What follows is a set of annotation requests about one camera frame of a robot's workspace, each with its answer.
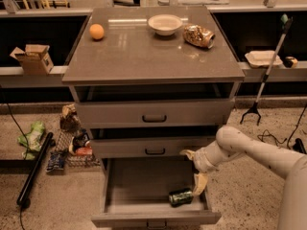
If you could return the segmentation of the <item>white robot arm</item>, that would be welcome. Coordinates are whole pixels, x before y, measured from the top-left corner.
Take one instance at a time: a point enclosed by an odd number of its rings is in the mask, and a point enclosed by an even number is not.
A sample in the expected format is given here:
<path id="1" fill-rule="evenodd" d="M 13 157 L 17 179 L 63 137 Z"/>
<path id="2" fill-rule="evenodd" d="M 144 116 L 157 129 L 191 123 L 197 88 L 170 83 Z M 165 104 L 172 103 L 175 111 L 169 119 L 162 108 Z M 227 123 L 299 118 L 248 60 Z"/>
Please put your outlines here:
<path id="1" fill-rule="evenodd" d="M 200 195 L 208 173 L 219 164 L 245 154 L 285 180 L 277 230 L 307 230 L 307 155 L 256 141 L 232 126 L 222 126 L 214 142 L 193 151 L 183 149 L 199 171 L 193 195 Z"/>

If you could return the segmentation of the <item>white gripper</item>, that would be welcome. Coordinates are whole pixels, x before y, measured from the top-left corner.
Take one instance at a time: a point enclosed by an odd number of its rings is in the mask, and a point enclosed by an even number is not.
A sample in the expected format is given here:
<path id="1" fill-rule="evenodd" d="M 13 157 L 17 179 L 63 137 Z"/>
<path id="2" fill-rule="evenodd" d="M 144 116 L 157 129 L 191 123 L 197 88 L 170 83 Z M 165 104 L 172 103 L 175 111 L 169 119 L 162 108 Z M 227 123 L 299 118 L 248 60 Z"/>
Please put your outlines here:
<path id="1" fill-rule="evenodd" d="M 205 189 L 208 182 L 206 173 L 213 171 L 216 166 L 214 164 L 215 148 L 202 147 L 196 152 L 189 149 L 183 149 L 179 154 L 186 156 L 189 160 L 193 160 L 195 168 L 199 173 L 194 174 L 195 187 L 193 196 L 199 196 Z"/>

